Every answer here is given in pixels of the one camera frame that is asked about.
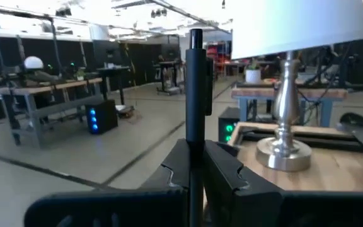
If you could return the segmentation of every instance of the floor line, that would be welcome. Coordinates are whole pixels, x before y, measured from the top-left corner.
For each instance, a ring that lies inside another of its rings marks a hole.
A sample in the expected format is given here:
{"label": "floor line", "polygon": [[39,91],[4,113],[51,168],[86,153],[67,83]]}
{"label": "floor line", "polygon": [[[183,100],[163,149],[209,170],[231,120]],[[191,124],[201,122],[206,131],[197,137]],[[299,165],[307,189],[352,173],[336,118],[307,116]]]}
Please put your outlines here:
{"label": "floor line", "polygon": [[[214,96],[212,100],[215,100],[217,97],[219,97],[219,95],[224,93],[229,87],[231,87],[234,84],[235,84],[235,82],[233,82],[232,84],[230,84],[229,86],[224,88],[220,93],[218,93],[216,96]],[[39,172],[39,173],[44,173],[44,174],[47,174],[47,175],[50,175],[50,176],[53,176],[53,177],[58,177],[58,178],[61,178],[63,180],[68,180],[68,181],[71,181],[71,182],[86,185],[86,186],[94,188],[95,190],[96,189],[97,190],[110,190],[110,189],[113,189],[113,187],[110,187],[108,185],[112,181],[114,181],[117,177],[119,177],[121,174],[123,174],[129,168],[134,166],[139,160],[141,160],[143,157],[145,157],[152,150],[157,148],[161,143],[163,143],[164,140],[166,140],[168,137],[170,137],[173,133],[175,133],[184,124],[185,124],[185,120],[181,121],[178,125],[176,125],[176,127],[174,127],[172,130],[170,130],[167,134],[165,134],[163,137],[161,137],[154,144],[150,145],[150,147],[148,147],[145,151],[143,151],[139,156],[134,158],[132,161],[130,161],[123,168],[121,168],[119,171],[114,173],[111,177],[109,177],[103,183],[93,182],[93,181],[83,179],[83,178],[79,178],[79,177],[75,177],[75,176],[72,176],[72,175],[69,175],[69,174],[66,174],[66,173],[55,172],[55,171],[50,170],[48,168],[42,168],[40,166],[36,166],[36,165],[32,165],[32,164],[25,163],[25,162],[22,162],[22,161],[14,160],[14,159],[7,158],[7,157],[1,156],[1,155],[0,155],[0,161],[2,161],[4,163],[7,163],[7,164],[10,164],[10,165],[26,168],[27,170],[33,170],[33,171],[36,171],[36,172]]]}
{"label": "floor line", "polygon": [[[228,88],[232,87],[236,81],[228,85],[226,88],[224,88],[221,92],[219,92],[216,96],[212,98],[212,101],[214,101],[216,98],[218,98],[222,93],[224,93]],[[150,152],[152,152],[155,148],[157,148],[160,144],[162,144],[168,137],[170,137],[173,133],[175,133],[179,128],[181,128],[185,124],[185,120],[181,121],[176,127],[174,127],[172,130],[170,130],[168,133],[166,133],[164,136],[159,138],[154,144],[150,145],[146,150],[144,150],[140,155],[135,157],[133,160],[128,162],[125,166],[123,166],[119,171],[115,172],[112,176],[110,176],[107,180],[105,180],[102,185],[108,186],[110,183],[112,183],[116,178],[121,176],[123,173],[125,173],[127,170],[132,168],[138,161],[140,161],[143,157],[147,156]]]}
{"label": "floor line", "polygon": [[29,164],[29,163],[25,163],[25,162],[22,162],[22,161],[14,160],[14,159],[3,157],[3,156],[0,156],[0,161],[2,161],[4,163],[7,163],[7,164],[10,164],[10,165],[26,168],[28,170],[33,170],[33,171],[36,171],[36,172],[39,172],[39,173],[44,173],[44,174],[47,174],[47,175],[50,175],[50,176],[53,176],[53,177],[58,177],[58,178],[61,178],[61,179],[64,179],[64,180],[79,183],[81,185],[86,185],[86,186],[89,186],[89,187],[92,187],[92,188],[95,188],[95,189],[102,189],[102,190],[112,189],[109,186],[104,186],[104,185],[102,185],[100,183],[97,183],[97,182],[92,182],[90,180],[75,177],[75,176],[72,176],[72,175],[69,175],[69,174],[66,174],[66,173],[55,172],[55,171],[47,169],[47,168],[42,168],[42,167],[39,167],[39,166],[35,166],[35,165]]}

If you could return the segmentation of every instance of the computer tower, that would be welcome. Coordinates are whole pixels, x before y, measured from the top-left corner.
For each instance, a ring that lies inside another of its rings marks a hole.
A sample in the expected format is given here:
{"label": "computer tower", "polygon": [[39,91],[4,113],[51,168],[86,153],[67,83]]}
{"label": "computer tower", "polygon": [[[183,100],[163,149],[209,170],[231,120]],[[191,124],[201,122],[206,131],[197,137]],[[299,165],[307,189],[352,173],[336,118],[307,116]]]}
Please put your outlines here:
{"label": "computer tower", "polygon": [[228,107],[218,117],[218,141],[227,143],[232,136],[232,132],[239,122],[239,108]]}
{"label": "computer tower", "polygon": [[116,104],[106,100],[96,105],[86,105],[86,118],[91,134],[103,134],[118,126]]}

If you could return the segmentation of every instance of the lamp shade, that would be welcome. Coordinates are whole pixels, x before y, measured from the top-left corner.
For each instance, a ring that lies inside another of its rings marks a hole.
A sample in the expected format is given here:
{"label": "lamp shade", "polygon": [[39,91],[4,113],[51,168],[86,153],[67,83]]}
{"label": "lamp shade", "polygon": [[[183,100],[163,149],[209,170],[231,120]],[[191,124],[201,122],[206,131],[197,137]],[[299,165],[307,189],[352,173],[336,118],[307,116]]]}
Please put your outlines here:
{"label": "lamp shade", "polygon": [[363,39],[362,0],[245,0],[232,7],[232,59]]}

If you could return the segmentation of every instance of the metal table leg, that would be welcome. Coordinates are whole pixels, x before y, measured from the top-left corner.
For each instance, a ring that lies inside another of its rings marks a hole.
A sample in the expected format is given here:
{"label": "metal table leg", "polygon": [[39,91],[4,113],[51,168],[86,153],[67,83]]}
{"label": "metal table leg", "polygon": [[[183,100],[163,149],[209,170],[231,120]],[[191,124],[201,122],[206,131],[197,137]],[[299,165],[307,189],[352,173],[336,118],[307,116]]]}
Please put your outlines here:
{"label": "metal table leg", "polygon": [[329,127],[331,111],[333,110],[333,102],[331,100],[323,100],[321,102],[321,118],[320,126]]}
{"label": "metal table leg", "polygon": [[165,91],[164,88],[164,75],[163,75],[163,67],[161,66],[161,86],[162,86],[162,91]]}
{"label": "metal table leg", "polygon": [[37,110],[36,102],[33,95],[26,95],[25,96],[26,105],[28,108],[28,113],[30,116],[30,121],[33,125],[33,141],[37,143],[37,146],[41,148],[43,146],[43,130],[42,125],[40,123],[39,117],[35,116],[33,113]]}
{"label": "metal table leg", "polygon": [[257,100],[252,100],[253,102],[253,110],[251,112],[251,120],[256,122],[257,120]]}
{"label": "metal table leg", "polygon": [[176,88],[177,87],[177,69],[176,69],[175,65],[173,65],[173,77],[172,77],[172,80],[173,80],[173,86]]}
{"label": "metal table leg", "polygon": [[83,119],[82,119],[83,113],[82,113],[81,107],[76,107],[76,115],[78,116],[79,123],[82,123],[83,122]]}
{"label": "metal table leg", "polygon": [[[8,117],[9,125],[11,130],[20,129],[20,124],[15,117],[15,112],[13,110],[13,97],[10,95],[3,95],[3,107],[6,116]],[[20,145],[20,135],[12,132],[13,140],[17,146]]]}
{"label": "metal table leg", "polygon": [[306,117],[306,101],[301,100],[301,109],[299,112],[299,124],[304,125],[305,124],[305,117]]}
{"label": "metal table leg", "polygon": [[93,86],[95,87],[95,94],[94,95],[100,95],[100,85],[99,85],[99,83],[95,83]]}
{"label": "metal table leg", "polygon": [[122,83],[122,73],[120,72],[119,75],[117,76],[118,78],[118,90],[120,91],[120,102],[121,105],[125,105],[124,103],[124,91],[123,91],[123,83]]}
{"label": "metal table leg", "polygon": [[248,100],[245,98],[239,98],[239,121],[246,122],[247,121],[247,103]]}
{"label": "metal table leg", "polygon": [[266,113],[271,113],[272,100],[267,100]]}

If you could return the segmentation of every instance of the gray floor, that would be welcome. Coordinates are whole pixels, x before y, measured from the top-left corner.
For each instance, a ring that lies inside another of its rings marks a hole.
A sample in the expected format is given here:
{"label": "gray floor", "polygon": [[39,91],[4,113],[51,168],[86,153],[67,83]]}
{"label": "gray floor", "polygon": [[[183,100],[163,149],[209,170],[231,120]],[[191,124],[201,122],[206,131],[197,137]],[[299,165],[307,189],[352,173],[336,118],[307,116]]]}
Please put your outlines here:
{"label": "gray floor", "polygon": [[[207,139],[217,140],[217,117],[226,107],[237,105],[229,92],[235,79],[216,83],[212,116],[206,118]],[[122,189],[140,186],[176,140],[185,136],[185,96],[157,95],[155,86],[125,91],[126,103],[134,105],[140,117],[121,120],[118,128],[101,136],[91,136],[77,121],[57,125],[46,135],[50,146],[43,150],[26,139],[22,146],[15,146],[8,125],[0,122],[0,226],[22,226],[23,214],[32,201],[53,192],[92,190],[102,183]],[[118,94],[113,97],[118,101]],[[335,103],[331,126],[345,112],[363,114],[363,93]],[[309,124],[316,125],[316,119]],[[72,175],[78,181],[24,168],[23,164]]]}

